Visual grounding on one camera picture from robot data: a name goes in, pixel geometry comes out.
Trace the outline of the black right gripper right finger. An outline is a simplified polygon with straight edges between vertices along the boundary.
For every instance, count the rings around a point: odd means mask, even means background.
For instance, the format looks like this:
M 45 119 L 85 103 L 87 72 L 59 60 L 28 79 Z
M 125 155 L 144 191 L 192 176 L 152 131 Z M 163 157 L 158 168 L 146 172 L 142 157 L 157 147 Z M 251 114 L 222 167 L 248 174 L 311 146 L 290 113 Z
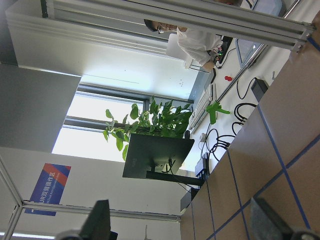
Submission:
M 263 198 L 250 200 L 250 228 L 256 240 L 318 240 L 320 235 L 290 227 Z

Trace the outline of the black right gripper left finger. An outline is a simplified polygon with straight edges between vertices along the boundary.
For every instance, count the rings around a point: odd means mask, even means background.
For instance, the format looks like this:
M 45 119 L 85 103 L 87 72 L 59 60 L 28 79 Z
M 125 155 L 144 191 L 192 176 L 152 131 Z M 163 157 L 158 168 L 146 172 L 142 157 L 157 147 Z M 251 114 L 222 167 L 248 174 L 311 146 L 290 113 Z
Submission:
M 57 240 L 116 240 L 118 234 L 111 231 L 109 201 L 98 200 L 81 229 L 71 229 L 56 235 Z

